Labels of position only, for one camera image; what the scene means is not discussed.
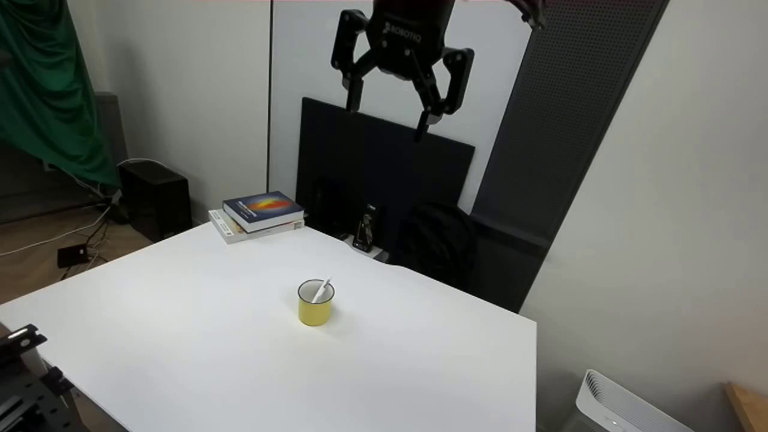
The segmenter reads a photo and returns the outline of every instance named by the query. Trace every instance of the trash can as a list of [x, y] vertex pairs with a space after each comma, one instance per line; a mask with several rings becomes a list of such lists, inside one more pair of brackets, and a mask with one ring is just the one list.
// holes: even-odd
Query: trash can
[[576, 413], [562, 432], [693, 432], [668, 413], [645, 402], [628, 388], [587, 370], [582, 375]]

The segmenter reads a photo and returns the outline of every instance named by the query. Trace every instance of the green cloth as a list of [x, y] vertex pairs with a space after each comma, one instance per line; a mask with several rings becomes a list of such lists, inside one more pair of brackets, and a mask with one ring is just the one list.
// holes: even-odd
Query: green cloth
[[118, 184], [65, 0], [0, 0], [0, 144], [59, 171]]

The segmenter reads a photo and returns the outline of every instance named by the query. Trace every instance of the book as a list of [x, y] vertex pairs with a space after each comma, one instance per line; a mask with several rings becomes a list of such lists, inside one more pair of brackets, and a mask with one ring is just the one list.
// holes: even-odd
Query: book
[[243, 240], [255, 240], [255, 238], [272, 234], [272, 232], [298, 231], [298, 227], [305, 226], [305, 220], [293, 220], [293, 222], [284, 222], [284, 226], [273, 226], [273, 227], [246, 232], [224, 209], [209, 209], [209, 219], [212, 219], [212, 222], [216, 226], [216, 231], [221, 232], [221, 238], [227, 244], [234, 244], [234, 243], [243, 243]]
[[225, 199], [221, 209], [246, 232], [305, 220], [305, 209], [280, 191]]

